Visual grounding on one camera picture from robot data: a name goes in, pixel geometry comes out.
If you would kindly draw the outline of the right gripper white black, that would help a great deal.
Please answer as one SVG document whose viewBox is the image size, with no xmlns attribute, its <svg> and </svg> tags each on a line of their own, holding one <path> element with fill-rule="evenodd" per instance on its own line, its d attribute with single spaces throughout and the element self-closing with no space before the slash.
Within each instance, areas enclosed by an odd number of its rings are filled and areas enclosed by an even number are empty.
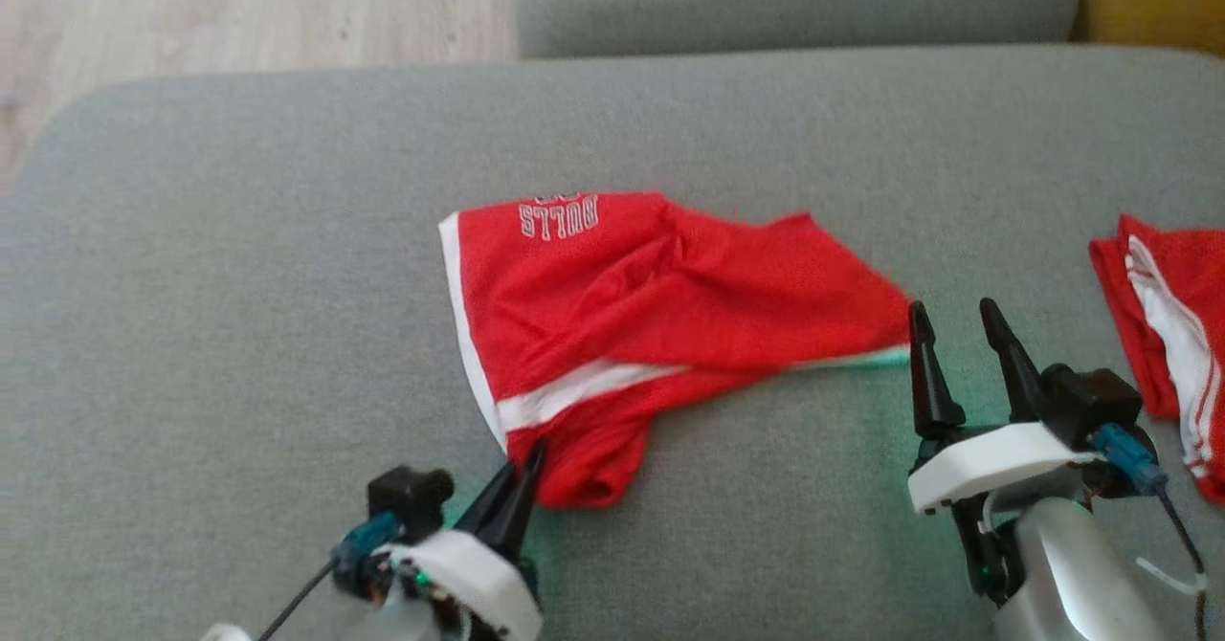
<svg viewBox="0 0 1225 641">
<path fill-rule="evenodd" d="M 907 476 L 913 510 L 953 518 L 971 593 L 993 605 L 1007 602 L 1023 583 L 1025 570 L 1011 529 L 997 526 L 1006 512 L 1024 512 L 1045 498 L 1083 496 L 1080 471 L 1102 453 L 1073 451 L 1040 423 L 1044 389 L 1024 344 L 1009 327 L 997 302 L 982 298 L 979 313 L 989 346 L 996 353 L 1009 403 L 1009 422 L 973 436 L 940 445 L 935 440 L 967 423 L 954 401 L 935 352 L 936 336 L 924 303 L 909 306 L 913 424 L 922 439 L 915 468 Z"/>
</svg>

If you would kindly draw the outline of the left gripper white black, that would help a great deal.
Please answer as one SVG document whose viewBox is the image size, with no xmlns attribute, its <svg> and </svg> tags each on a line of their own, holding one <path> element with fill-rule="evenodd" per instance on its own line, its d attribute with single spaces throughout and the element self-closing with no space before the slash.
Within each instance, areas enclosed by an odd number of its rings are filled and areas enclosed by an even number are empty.
<svg viewBox="0 0 1225 641">
<path fill-rule="evenodd" d="M 458 531 L 439 531 L 417 545 L 383 545 L 390 565 L 425 574 L 429 583 L 454 597 L 461 608 L 503 640 L 539 639 L 544 618 L 524 576 L 474 536 L 507 512 L 507 555 L 521 554 L 546 453 L 548 444 L 538 442 L 519 476 L 516 465 L 495 472 L 457 518 Z"/>
</svg>

